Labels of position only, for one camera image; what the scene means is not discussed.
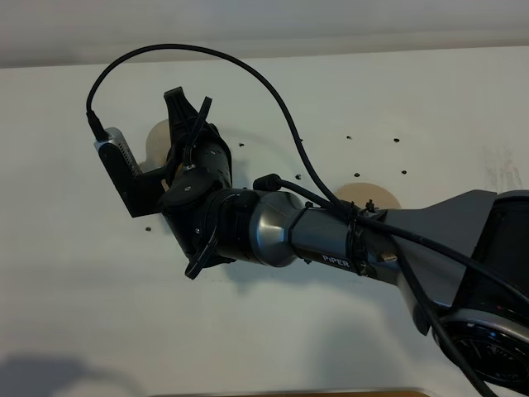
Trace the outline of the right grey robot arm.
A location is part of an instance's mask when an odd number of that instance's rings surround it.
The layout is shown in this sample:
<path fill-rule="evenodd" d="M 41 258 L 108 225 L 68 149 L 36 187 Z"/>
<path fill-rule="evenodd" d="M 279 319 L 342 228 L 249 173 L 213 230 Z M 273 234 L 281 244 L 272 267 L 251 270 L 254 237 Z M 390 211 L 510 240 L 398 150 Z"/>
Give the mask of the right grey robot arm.
<path fill-rule="evenodd" d="M 417 330 L 483 396 L 528 392 L 528 193 L 472 190 L 416 209 L 319 197 L 271 174 L 231 185 L 231 153 L 195 109 L 168 91 L 170 149 L 162 213 L 185 271 L 233 261 L 319 262 L 397 286 Z"/>

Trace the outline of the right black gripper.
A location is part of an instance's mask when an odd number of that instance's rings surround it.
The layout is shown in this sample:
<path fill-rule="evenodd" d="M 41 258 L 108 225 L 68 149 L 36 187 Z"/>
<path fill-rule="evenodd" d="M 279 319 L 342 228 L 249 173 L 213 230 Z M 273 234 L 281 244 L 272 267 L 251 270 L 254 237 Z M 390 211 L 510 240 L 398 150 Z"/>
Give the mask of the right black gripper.
<path fill-rule="evenodd" d="M 237 260 L 257 263 L 250 218 L 264 194 L 232 187 L 230 149 L 214 126 L 198 138 L 198 111 L 182 87 L 166 91 L 164 100 L 171 143 L 166 165 L 176 170 L 169 174 L 173 180 L 159 204 L 189 259 L 187 267 L 206 269 Z M 191 170 L 183 166 L 186 147 L 193 147 Z"/>

